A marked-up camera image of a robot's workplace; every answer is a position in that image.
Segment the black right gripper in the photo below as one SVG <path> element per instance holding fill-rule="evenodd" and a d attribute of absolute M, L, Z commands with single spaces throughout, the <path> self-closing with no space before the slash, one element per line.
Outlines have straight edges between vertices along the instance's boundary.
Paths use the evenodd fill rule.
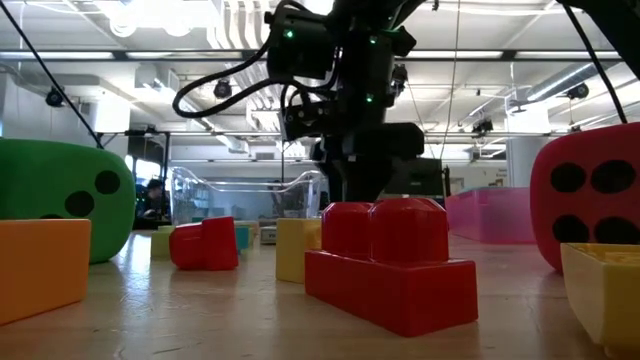
<path fill-rule="evenodd" d="M 331 88 L 301 90 L 304 98 L 319 102 L 285 105 L 282 134 L 287 141 L 321 137 L 332 157 L 376 156 L 411 159 L 424 152 L 423 133 L 414 123 L 387 123 L 387 109 L 407 81 L 406 69 L 395 64 L 416 45 L 404 28 L 349 31 L 335 49 L 339 52 Z M 358 163 L 356 196 L 342 160 L 323 160 L 319 169 L 328 180 L 329 200 L 374 202 L 393 175 L 390 159 L 365 159 Z"/>

